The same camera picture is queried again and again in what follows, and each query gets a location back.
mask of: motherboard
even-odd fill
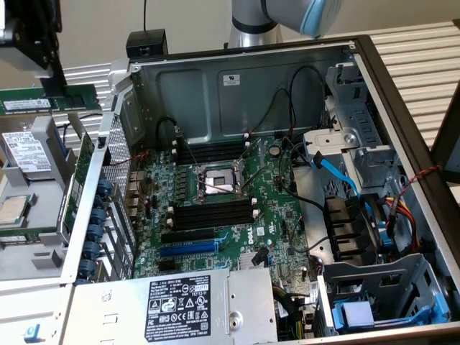
[[[194,147],[191,146],[190,150],[193,155]],[[138,243],[134,278],[222,268],[254,269],[252,259],[264,248],[268,249],[268,267],[274,284],[282,285],[287,291],[308,294],[308,277],[305,278],[303,271],[308,268],[311,272],[309,259],[306,254],[295,252],[288,241],[287,232],[294,231],[294,245],[305,246],[305,230],[303,226],[297,226],[302,217],[299,201],[280,187],[278,158],[281,140],[274,137],[253,139],[244,150],[239,163],[243,170],[240,176],[229,177],[237,170],[232,166],[239,162],[238,159],[200,163],[199,166],[191,160],[189,164],[181,165],[181,159],[173,154],[174,150],[150,154],[136,166],[139,170],[132,173],[129,186],[132,193],[130,205],[137,206],[137,212],[132,213],[137,214]],[[202,183],[198,181],[197,169],[201,169]],[[239,178],[242,192],[225,193],[233,189],[233,181]],[[183,233],[174,231],[168,223],[173,206],[177,206],[177,210],[225,203],[226,207],[231,205],[230,202],[241,207],[250,204],[253,219],[248,224],[213,227],[218,242],[215,252],[161,257],[167,235]],[[199,221],[190,216],[190,222],[177,223],[175,226],[180,228],[176,230],[193,230],[193,219]]]

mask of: warning label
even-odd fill
[[[148,342],[211,335],[209,275],[150,283],[145,322]]]
[[[35,140],[31,132],[3,133],[3,138],[23,173],[50,171],[42,144]]]

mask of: black pcie slot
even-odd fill
[[[214,239],[214,230],[170,232],[169,234],[161,235],[162,243],[194,242],[205,239]]]
[[[173,219],[176,231],[254,223],[248,200],[175,208]]]
[[[195,145],[190,148],[198,163],[218,162],[222,160],[235,160],[244,152],[243,142],[217,143]],[[187,147],[181,145],[178,164],[194,163],[193,157]]]

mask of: blue pcie slot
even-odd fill
[[[175,257],[178,255],[209,253],[219,251],[219,243],[215,241],[198,242],[184,244],[180,246],[171,246],[160,248],[161,257]]]

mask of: white wall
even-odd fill
[[[142,29],[143,0],[61,0],[59,35],[64,67],[106,63],[126,56],[131,31]],[[343,0],[330,33],[449,21],[460,0]],[[147,28],[166,29],[170,52],[219,49],[228,40],[231,0],[147,0]],[[283,28],[286,39],[298,34]],[[0,88],[30,86],[26,73],[0,63]]]

